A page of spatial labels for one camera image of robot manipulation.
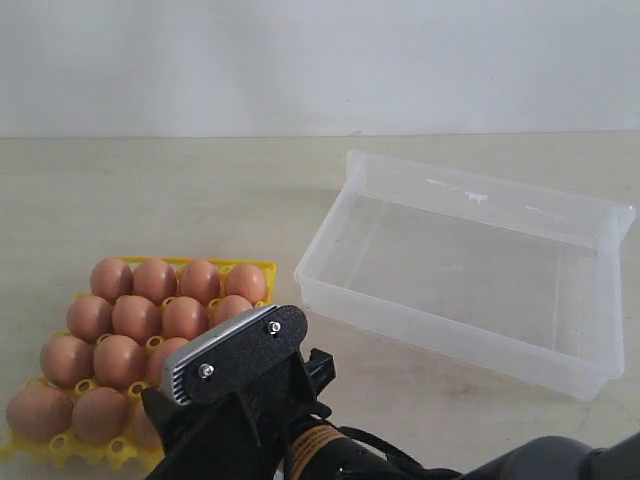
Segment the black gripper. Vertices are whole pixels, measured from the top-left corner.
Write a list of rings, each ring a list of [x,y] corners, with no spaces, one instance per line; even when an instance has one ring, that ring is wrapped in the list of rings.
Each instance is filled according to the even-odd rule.
[[[271,479],[280,464],[292,477],[291,430],[331,409],[317,400],[333,381],[333,356],[296,353],[209,405],[180,407],[147,388],[142,405],[156,428],[164,458],[149,479]]]

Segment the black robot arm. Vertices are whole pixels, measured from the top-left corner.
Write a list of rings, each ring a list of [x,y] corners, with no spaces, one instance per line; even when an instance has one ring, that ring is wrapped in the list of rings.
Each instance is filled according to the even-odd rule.
[[[332,357],[313,350],[267,368],[240,371],[219,360],[189,368],[207,394],[179,405],[159,389],[143,393],[164,457],[155,479],[635,479],[639,439],[597,446],[543,435],[483,452],[486,423],[447,431],[429,422],[410,442],[330,418],[319,393],[335,376]]]

